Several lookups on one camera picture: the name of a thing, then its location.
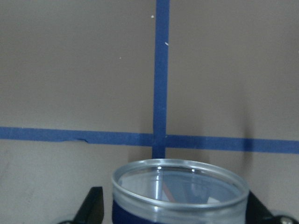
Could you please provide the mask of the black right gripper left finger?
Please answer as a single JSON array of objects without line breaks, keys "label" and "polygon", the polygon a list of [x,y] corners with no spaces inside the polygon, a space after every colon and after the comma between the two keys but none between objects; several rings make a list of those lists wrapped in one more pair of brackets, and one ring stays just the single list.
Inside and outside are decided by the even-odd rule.
[{"label": "black right gripper left finger", "polygon": [[75,217],[60,224],[101,224],[103,222],[103,188],[92,187]]}]

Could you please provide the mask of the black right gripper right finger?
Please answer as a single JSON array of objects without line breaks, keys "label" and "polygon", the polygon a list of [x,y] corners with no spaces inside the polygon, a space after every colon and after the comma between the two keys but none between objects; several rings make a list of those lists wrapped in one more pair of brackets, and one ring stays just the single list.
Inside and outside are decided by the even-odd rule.
[{"label": "black right gripper right finger", "polygon": [[246,208],[246,224],[298,224],[298,220],[288,215],[273,215],[267,207],[249,192]]}]

